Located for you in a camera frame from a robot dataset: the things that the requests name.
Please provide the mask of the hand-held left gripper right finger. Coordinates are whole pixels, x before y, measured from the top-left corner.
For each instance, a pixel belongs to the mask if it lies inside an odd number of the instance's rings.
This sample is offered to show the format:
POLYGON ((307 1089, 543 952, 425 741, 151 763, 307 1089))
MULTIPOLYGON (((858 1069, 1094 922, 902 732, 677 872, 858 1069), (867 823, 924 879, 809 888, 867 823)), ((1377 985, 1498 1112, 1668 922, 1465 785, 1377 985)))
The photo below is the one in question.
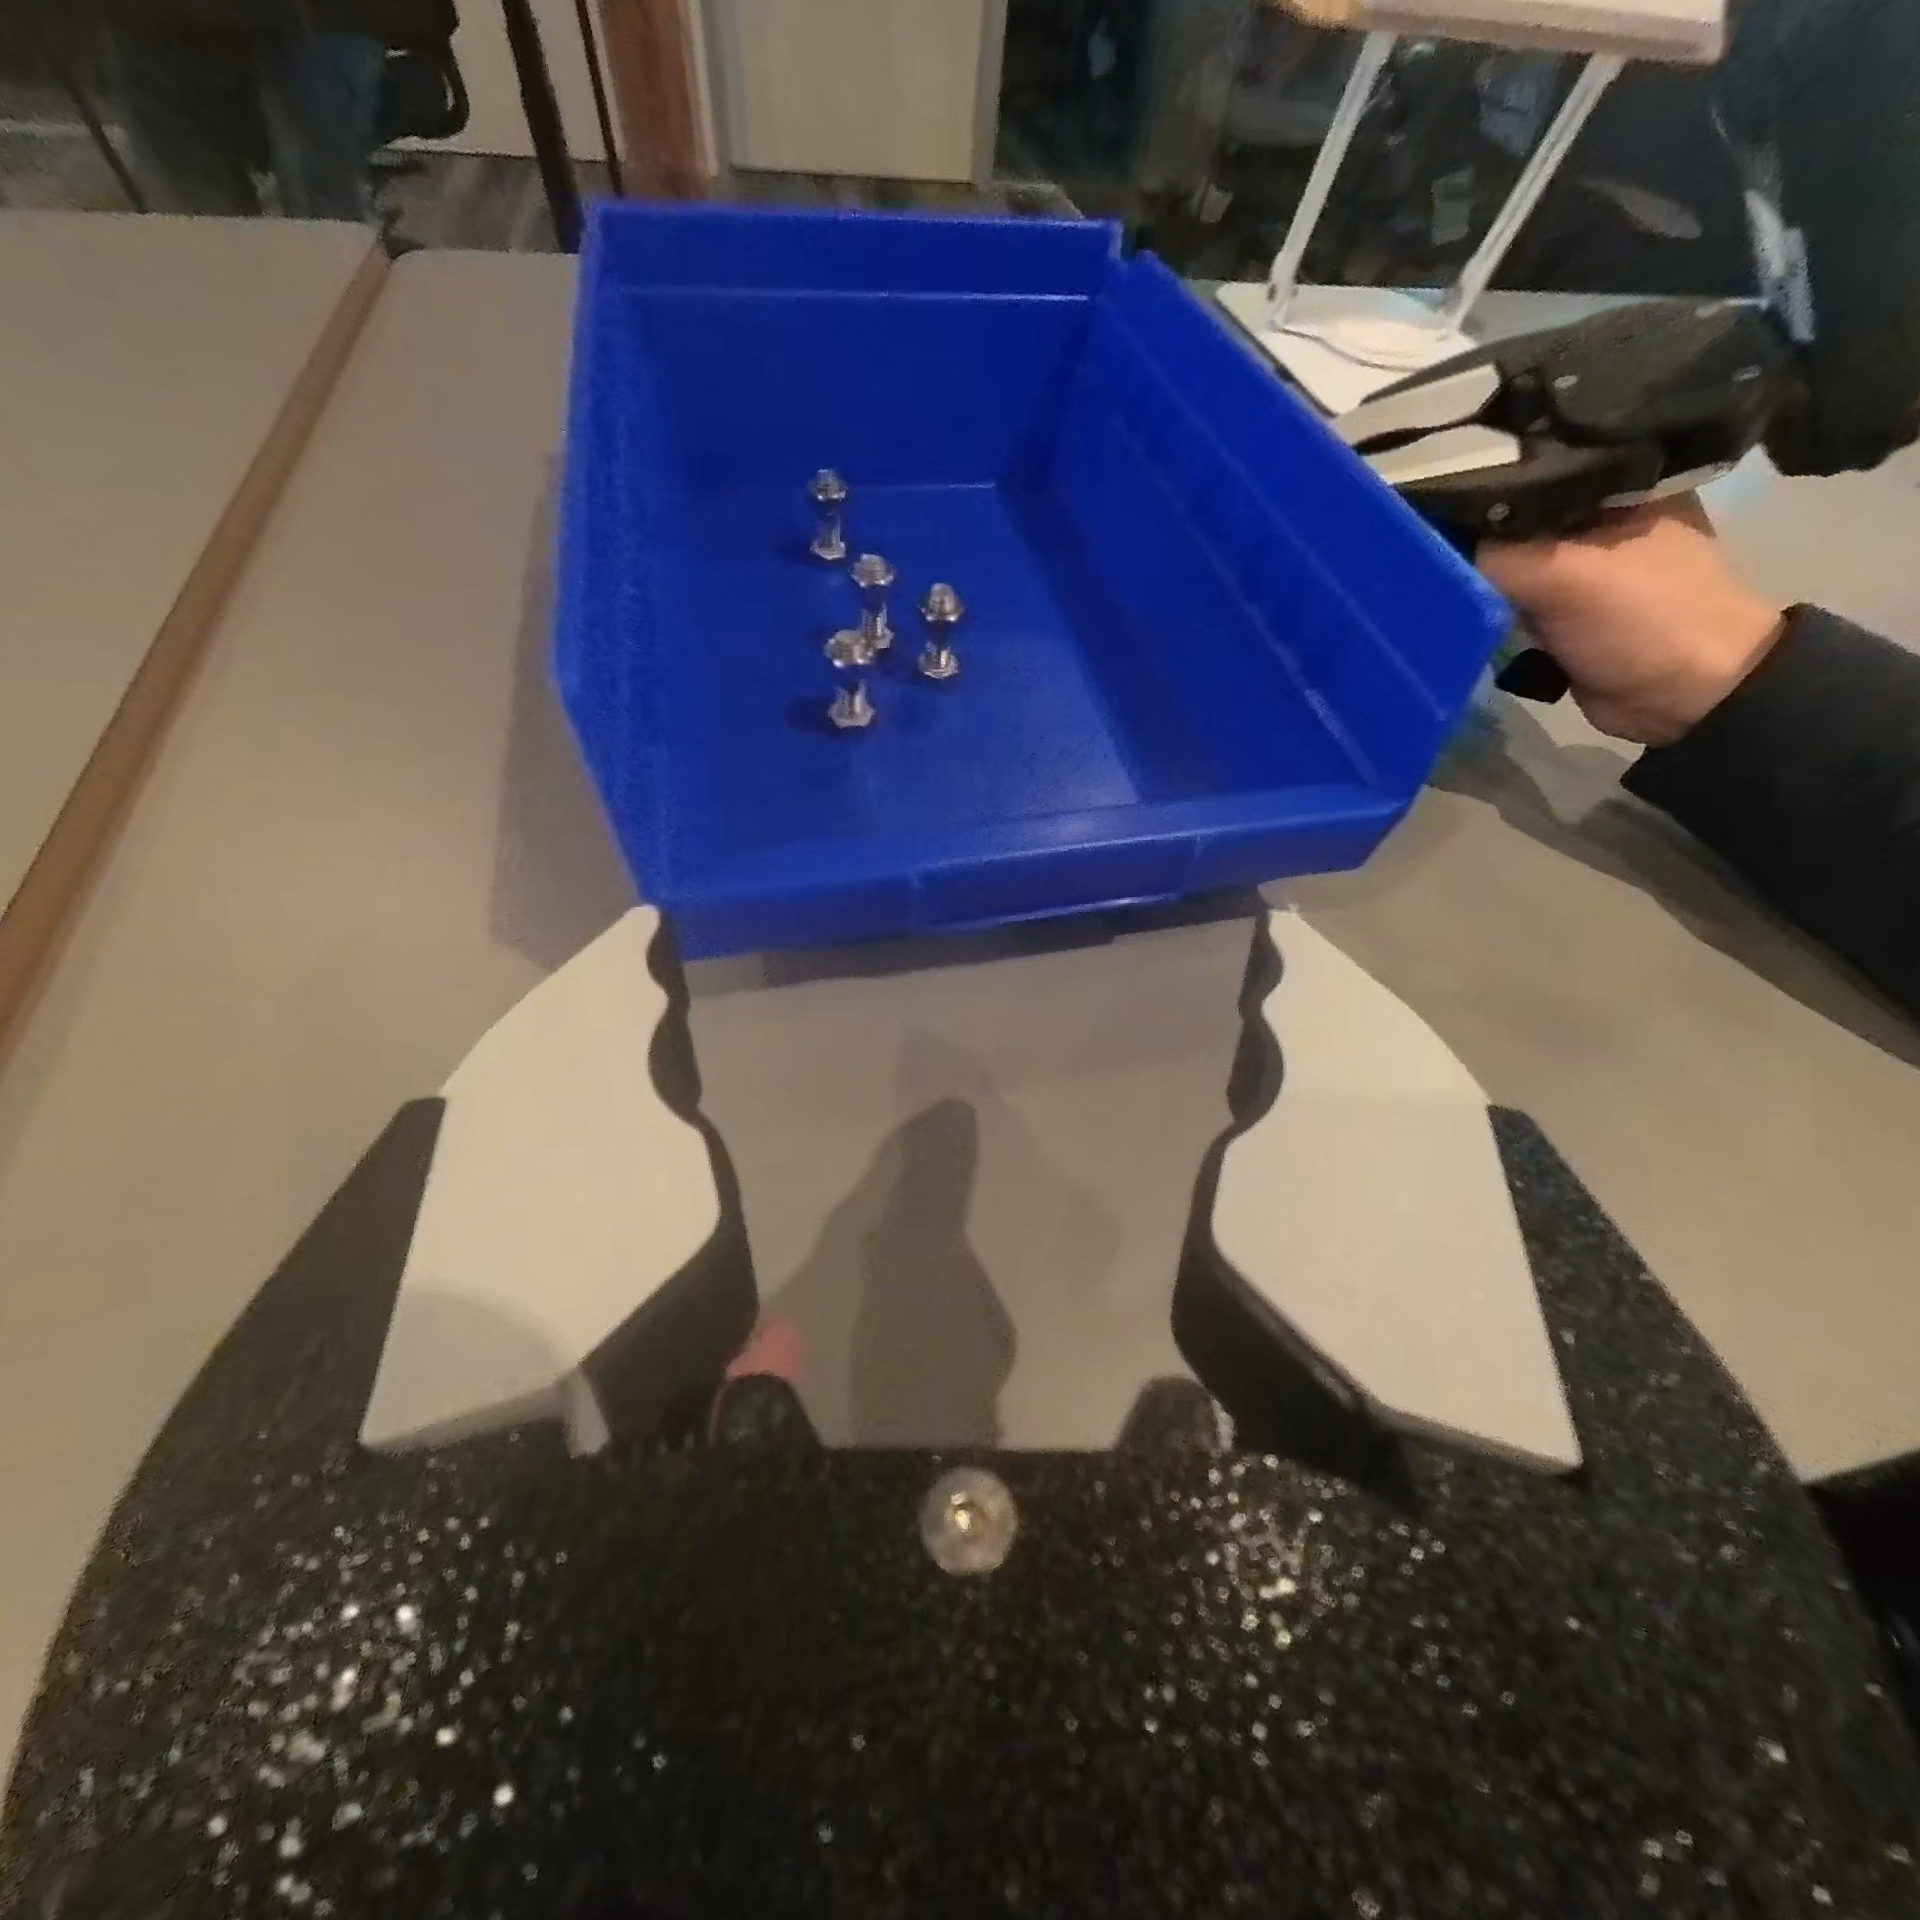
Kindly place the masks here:
POLYGON ((1415 1446, 1580 1475, 1480 1079, 1288 907, 1260 911, 1240 1021, 1172 1300, 1236 1452, 1394 1498, 1415 1446))

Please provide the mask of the person's right hand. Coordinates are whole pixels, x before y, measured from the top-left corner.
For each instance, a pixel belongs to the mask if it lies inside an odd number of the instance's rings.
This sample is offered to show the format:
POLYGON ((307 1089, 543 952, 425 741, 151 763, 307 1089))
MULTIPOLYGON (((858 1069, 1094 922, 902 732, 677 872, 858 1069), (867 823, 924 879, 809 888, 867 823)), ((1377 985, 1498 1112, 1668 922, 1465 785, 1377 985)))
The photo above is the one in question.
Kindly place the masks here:
POLYGON ((1695 493, 1560 538, 1482 542, 1478 570, 1531 627, 1598 734, 1679 742, 1784 636, 1789 610, 1732 565, 1695 493))

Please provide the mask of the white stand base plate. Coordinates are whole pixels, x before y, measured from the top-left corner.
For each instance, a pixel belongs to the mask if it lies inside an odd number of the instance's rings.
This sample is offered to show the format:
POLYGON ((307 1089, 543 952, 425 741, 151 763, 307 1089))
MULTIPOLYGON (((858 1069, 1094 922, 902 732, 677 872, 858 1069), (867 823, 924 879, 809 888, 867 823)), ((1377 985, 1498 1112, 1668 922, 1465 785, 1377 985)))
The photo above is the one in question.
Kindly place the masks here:
POLYGON ((1365 30, 1365 39, 1264 280, 1225 281, 1215 299, 1331 419, 1379 397, 1392 381, 1429 373, 1467 351, 1465 325, 1475 303, 1489 291, 1502 258, 1629 60, 1712 64, 1727 43, 1723 2, 1351 2, 1288 5, 1286 11, 1320 28, 1365 30), (1441 295, 1302 284, 1307 246, 1332 182, 1405 39, 1580 54, 1584 62, 1486 237, 1441 295))

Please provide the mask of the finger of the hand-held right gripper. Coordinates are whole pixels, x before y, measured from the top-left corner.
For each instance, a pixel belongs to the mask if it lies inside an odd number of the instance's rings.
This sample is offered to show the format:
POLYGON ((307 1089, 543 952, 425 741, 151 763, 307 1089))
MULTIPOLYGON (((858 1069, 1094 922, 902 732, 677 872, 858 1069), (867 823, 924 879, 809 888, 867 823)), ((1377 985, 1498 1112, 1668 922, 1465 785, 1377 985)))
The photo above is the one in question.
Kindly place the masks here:
POLYGON ((1383 387, 1332 417, 1345 446, 1411 446, 1455 430, 1513 440, 1494 419, 1502 373, 1494 360, 1457 360, 1383 387))
POLYGON ((1413 500, 1517 465, 1517 437, 1496 427, 1444 427, 1381 437, 1357 455, 1394 493, 1413 500))

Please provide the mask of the wooden pillar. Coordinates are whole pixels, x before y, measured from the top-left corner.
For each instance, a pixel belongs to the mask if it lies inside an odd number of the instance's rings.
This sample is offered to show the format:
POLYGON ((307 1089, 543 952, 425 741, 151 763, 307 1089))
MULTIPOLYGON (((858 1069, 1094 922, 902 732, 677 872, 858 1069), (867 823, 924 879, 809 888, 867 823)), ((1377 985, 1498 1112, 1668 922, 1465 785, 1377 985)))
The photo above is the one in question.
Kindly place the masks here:
POLYGON ((619 194, 706 203, 721 161, 698 2, 595 2, 619 194))

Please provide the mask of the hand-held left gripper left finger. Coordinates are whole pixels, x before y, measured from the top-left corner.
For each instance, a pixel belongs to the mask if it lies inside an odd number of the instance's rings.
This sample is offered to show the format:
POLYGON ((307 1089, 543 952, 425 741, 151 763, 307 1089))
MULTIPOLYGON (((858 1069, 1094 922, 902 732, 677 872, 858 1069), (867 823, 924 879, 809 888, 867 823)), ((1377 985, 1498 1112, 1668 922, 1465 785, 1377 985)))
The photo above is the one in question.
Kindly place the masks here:
POLYGON ((445 1082, 358 1441, 398 1455, 538 1427, 595 1455, 670 1438, 707 1417, 758 1320, 680 958, 639 905, 445 1082))

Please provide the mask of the blue plastic bin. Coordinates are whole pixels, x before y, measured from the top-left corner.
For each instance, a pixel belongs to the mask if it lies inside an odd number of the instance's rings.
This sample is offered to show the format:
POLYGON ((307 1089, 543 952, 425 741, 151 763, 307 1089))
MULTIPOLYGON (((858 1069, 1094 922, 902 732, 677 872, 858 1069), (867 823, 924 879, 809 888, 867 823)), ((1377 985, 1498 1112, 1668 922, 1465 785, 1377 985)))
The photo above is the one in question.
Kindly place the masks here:
POLYGON ((1365 864, 1501 595, 1113 225, 589 206, 552 673, 687 958, 1365 864), (849 485, 844 563, 806 483, 849 485), (897 570, 835 732, 847 569, 897 570), (958 590, 958 676, 915 673, 958 590))

